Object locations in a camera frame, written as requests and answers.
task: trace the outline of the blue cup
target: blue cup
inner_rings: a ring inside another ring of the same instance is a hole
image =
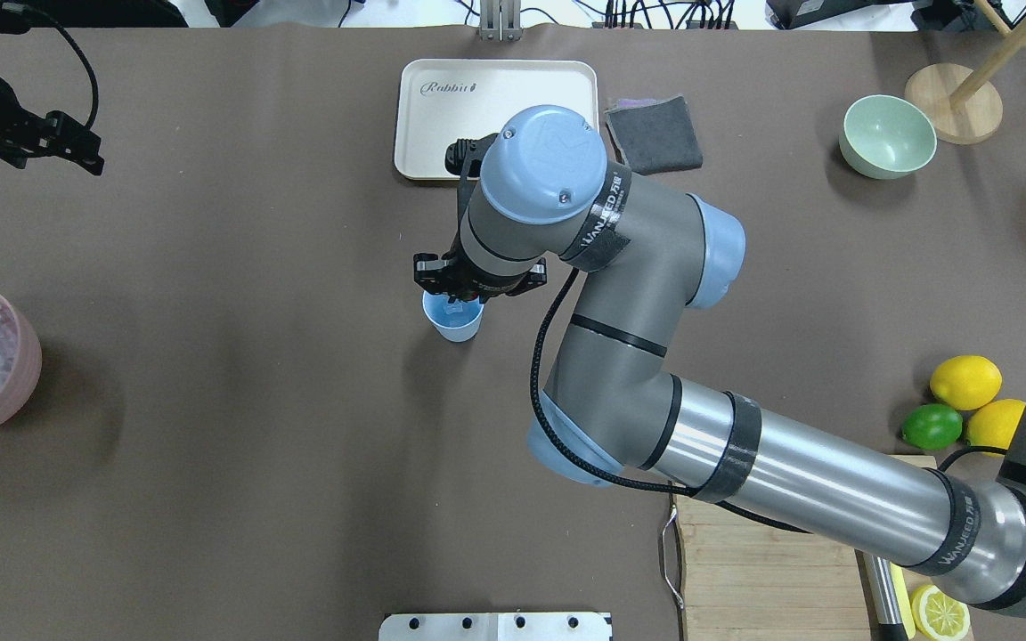
[[[481,299],[449,303],[449,297],[445,294],[422,292],[422,310],[427,313],[430,323],[445,340],[456,344],[472,339],[477,333],[477,329],[481,327],[481,312],[484,312],[484,308]]]

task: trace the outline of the wooden base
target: wooden base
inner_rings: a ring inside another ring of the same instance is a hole
[[[905,98],[928,115],[942,141],[973,145],[1000,129],[1004,105],[990,82],[985,82],[964,105],[953,107],[949,102],[948,97],[972,73],[973,70],[960,65],[930,65],[905,84]]]

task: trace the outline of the wooden stand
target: wooden stand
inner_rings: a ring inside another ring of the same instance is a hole
[[[928,115],[937,137],[956,145],[980,143],[1000,129],[1000,92],[989,83],[1002,66],[1026,44],[1026,17],[976,71],[942,63],[913,74],[905,98]]]

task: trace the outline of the gray cloth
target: gray cloth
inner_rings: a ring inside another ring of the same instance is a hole
[[[653,105],[631,106],[620,101],[607,111],[607,130],[620,157],[636,173],[659,173],[696,169],[704,164],[704,153],[696,141],[692,114],[683,96]]]

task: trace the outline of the green lime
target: green lime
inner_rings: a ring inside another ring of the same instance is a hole
[[[913,409],[901,425],[901,438],[921,449],[943,449],[960,438],[963,418],[948,405],[932,402]]]

